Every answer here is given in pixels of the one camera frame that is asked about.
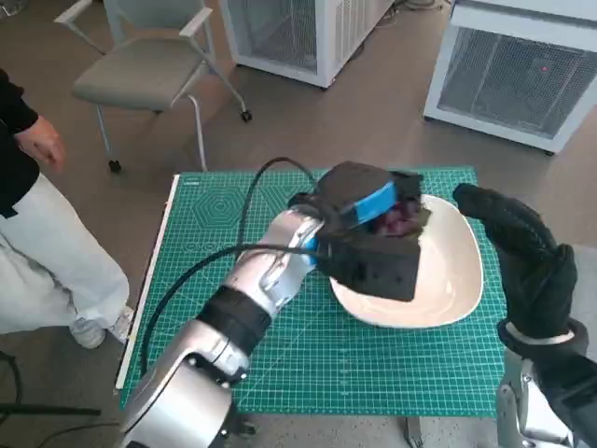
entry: green cutting mat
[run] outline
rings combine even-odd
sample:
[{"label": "green cutting mat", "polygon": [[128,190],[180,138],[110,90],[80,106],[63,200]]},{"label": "green cutting mat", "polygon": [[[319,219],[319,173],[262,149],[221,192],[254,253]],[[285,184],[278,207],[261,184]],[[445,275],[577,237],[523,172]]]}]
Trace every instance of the green cutting mat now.
[{"label": "green cutting mat", "polygon": [[[471,168],[417,170],[423,191],[451,201],[461,182],[476,183]],[[236,242],[250,173],[180,176],[137,344],[122,390],[127,401],[139,381],[139,342],[157,302],[193,263]],[[310,184],[299,172],[261,179],[246,241],[257,241],[296,192]],[[251,358],[248,378],[234,396],[247,413],[494,415],[502,371],[495,323],[505,313],[497,257],[480,224],[471,222],[483,257],[485,286],[477,310],[439,329],[381,329],[345,313],[327,279],[311,273]],[[226,277],[232,257],[199,272],[173,298],[156,327],[153,362]]]}]

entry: black glove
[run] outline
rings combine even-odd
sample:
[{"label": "black glove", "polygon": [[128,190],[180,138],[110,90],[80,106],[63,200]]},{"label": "black glove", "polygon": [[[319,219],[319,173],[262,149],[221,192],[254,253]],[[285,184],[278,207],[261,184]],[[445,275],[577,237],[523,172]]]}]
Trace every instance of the black glove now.
[{"label": "black glove", "polygon": [[557,245],[541,216],[516,199],[468,184],[453,198],[463,215],[481,220],[495,245],[507,320],[534,339],[566,334],[576,284],[572,247]]}]

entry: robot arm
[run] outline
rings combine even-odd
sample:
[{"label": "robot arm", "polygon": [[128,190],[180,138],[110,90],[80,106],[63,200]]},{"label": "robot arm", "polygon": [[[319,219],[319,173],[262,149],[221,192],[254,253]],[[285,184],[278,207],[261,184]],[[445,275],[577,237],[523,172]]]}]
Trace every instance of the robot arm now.
[{"label": "robot arm", "polygon": [[[216,447],[237,432],[241,420],[230,388],[246,378],[249,357],[313,269],[356,290],[375,293],[390,287],[401,297],[412,296],[416,239],[378,245],[371,234],[351,230],[398,201],[420,201],[420,183],[418,175],[345,162],[319,182],[322,195],[293,198],[260,243],[318,249],[325,261],[263,249],[242,253],[199,315],[186,323],[137,386],[118,446]],[[395,274],[387,275],[388,259],[399,261],[403,271],[410,269],[402,285],[396,285]]]},{"label": "robot arm", "polygon": [[[322,221],[286,210],[261,243],[308,246]],[[243,253],[228,278],[168,345],[125,410],[121,447],[216,447],[240,424],[230,388],[272,320],[314,269],[305,255]]]},{"label": "robot arm", "polygon": [[461,185],[460,211],[478,218],[495,245],[507,318],[498,324],[506,347],[497,390],[498,442],[504,448],[597,446],[597,364],[589,338],[570,318],[576,262],[532,209],[495,191]]}]

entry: gray floor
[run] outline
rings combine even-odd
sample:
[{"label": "gray floor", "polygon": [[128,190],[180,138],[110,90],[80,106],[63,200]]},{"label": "gray floor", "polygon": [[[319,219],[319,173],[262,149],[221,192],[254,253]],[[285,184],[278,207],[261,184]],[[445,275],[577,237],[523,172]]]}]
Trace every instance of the gray floor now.
[{"label": "gray floor", "polygon": [[[110,111],[107,122],[126,172],[105,166],[94,111],[73,99],[69,88],[96,58],[67,31],[51,23],[69,0],[32,0],[10,21],[0,21],[0,65],[27,89],[27,99],[54,122],[68,146],[68,165],[52,180],[131,279],[135,300],[172,175],[198,167],[188,105],[155,119],[149,113]],[[212,170],[252,170],[288,155],[310,167],[346,159],[381,166],[470,164],[481,185],[500,189],[539,210],[557,238],[597,245],[594,201],[597,115],[593,112],[563,154],[543,152],[421,119],[446,15],[408,12],[395,27],[375,31],[365,51],[327,92],[280,77],[239,69],[235,83],[255,119],[246,125],[230,104],[206,123]],[[107,42],[102,11],[84,20]],[[43,329],[0,339],[19,357],[27,401],[97,406],[103,420],[118,418],[113,382],[120,347],[109,341],[94,351],[77,347],[63,329]],[[10,397],[7,371],[0,371],[0,399]],[[394,418],[258,418],[253,446],[405,446]],[[51,431],[77,418],[14,417],[0,430],[0,444],[35,446]],[[427,446],[491,446],[491,420],[424,419]],[[53,446],[108,447],[113,428],[66,436]]]}]

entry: white plate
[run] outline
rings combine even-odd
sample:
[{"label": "white plate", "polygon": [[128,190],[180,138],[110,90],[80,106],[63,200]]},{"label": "white plate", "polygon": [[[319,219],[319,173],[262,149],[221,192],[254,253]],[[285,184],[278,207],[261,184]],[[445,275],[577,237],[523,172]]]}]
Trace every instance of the white plate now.
[{"label": "white plate", "polygon": [[421,258],[414,299],[393,301],[358,294],[330,278],[344,309],[368,324],[397,329],[428,329],[470,315],[483,292],[483,268],[475,234],[451,203],[424,194],[431,211],[419,238]]}]

